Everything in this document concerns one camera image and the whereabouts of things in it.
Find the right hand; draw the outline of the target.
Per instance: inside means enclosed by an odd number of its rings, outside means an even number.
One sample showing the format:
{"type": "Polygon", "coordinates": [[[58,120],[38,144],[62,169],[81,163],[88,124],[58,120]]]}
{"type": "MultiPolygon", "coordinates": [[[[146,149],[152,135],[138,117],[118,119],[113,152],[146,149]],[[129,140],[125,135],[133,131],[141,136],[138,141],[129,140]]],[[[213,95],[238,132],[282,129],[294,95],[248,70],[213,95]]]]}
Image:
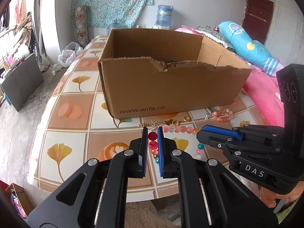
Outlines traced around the right hand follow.
{"type": "Polygon", "coordinates": [[[287,199],[287,204],[296,201],[303,193],[303,182],[299,182],[295,188],[286,195],[277,194],[271,190],[261,187],[259,190],[260,200],[269,208],[276,206],[276,200],[287,199]]]}

